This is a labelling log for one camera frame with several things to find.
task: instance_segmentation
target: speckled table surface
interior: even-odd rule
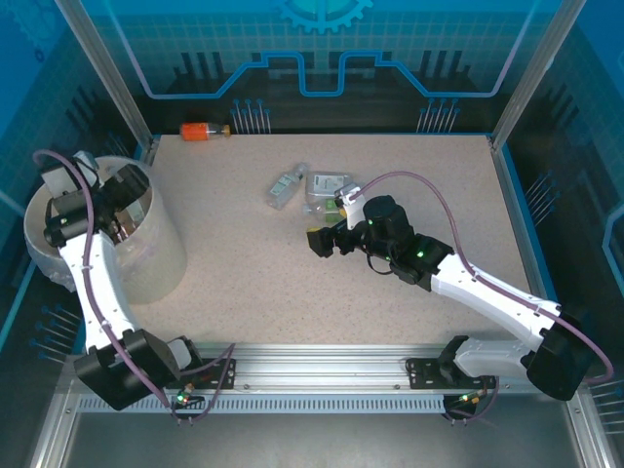
[[[264,202],[271,182],[302,161],[313,171],[353,173],[359,182],[396,170],[428,177],[447,198],[470,260],[527,291],[484,136],[233,136],[198,143],[163,136],[153,170],[188,266],[165,298],[133,306],[145,328],[166,339],[285,344],[509,336],[451,299],[374,274],[362,253],[312,253],[304,187],[280,212]],[[368,197],[381,194],[406,209],[416,232],[452,245],[444,210],[424,185],[394,178]]]

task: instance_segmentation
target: orange bottle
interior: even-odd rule
[[[205,141],[214,137],[229,137],[229,125],[201,123],[186,123],[179,127],[179,134],[185,141]]]

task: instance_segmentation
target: gear logo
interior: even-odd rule
[[[0,15],[10,13],[21,32],[36,47],[54,37],[57,28],[53,0],[0,0]]]
[[[307,33],[313,30],[325,34],[328,29],[338,32],[341,26],[351,27],[352,19],[361,20],[363,10],[372,7],[372,0],[278,0],[277,8],[283,20],[291,20],[292,27],[303,26]]]

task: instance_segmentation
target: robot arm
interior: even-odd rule
[[[523,376],[553,398],[569,400],[573,396],[591,364],[592,351],[538,311],[550,312],[576,328],[580,328],[579,317],[556,302],[521,292],[474,265],[474,275],[469,273],[452,247],[414,233],[405,210],[392,197],[367,202],[362,196],[353,199],[359,190],[352,184],[336,193],[336,203],[346,211],[346,219],[332,228],[308,232],[310,248],[318,256],[328,257],[338,247],[341,254],[358,249],[367,256],[382,258],[406,283],[466,304],[518,338],[454,338],[439,360],[441,373],[451,383],[454,376]],[[478,281],[478,277],[495,289]]]
[[[185,336],[165,342],[142,330],[121,285],[115,244],[123,242],[127,232],[120,219],[127,218],[129,207],[149,190],[147,176],[139,167],[129,164],[100,184],[97,164],[84,155],[79,153],[70,162],[83,172],[91,187],[96,223],[89,268],[91,283],[97,287],[88,292],[83,276],[88,230],[85,196],[73,174],[60,165],[45,168],[42,173],[52,194],[50,204],[57,211],[52,217],[52,210],[48,209],[44,236],[69,267],[85,317],[87,354],[74,362],[76,374],[114,409],[122,410],[147,396],[150,390],[120,359],[88,293],[93,294],[114,337],[155,387],[178,381],[183,369],[201,366],[202,359]]]

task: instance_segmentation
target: plastic container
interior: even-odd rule
[[[141,197],[145,217],[136,230],[115,246],[119,275],[128,301],[147,304],[161,299],[181,281],[186,271],[186,253],[170,220],[163,198],[154,185],[149,167],[128,158],[104,156],[97,158],[97,171],[102,182],[126,164],[139,166],[149,177],[150,196]],[[45,210],[50,192],[43,185],[30,200],[23,228],[28,253],[42,273],[70,291],[76,287],[69,268],[60,258],[59,250],[50,247],[43,236]]]
[[[303,205],[303,212],[306,215],[314,216],[317,221],[329,226],[333,226],[346,218],[346,213],[336,206],[333,198],[312,204],[306,203]]]
[[[312,205],[327,198],[333,198],[336,190],[353,182],[347,173],[313,172],[305,183],[305,200]]]
[[[282,174],[268,191],[266,203],[269,207],[281,210],[296,193],[301,180],[308,173],[308,167],[303,164],[297,164],[289,173]]]

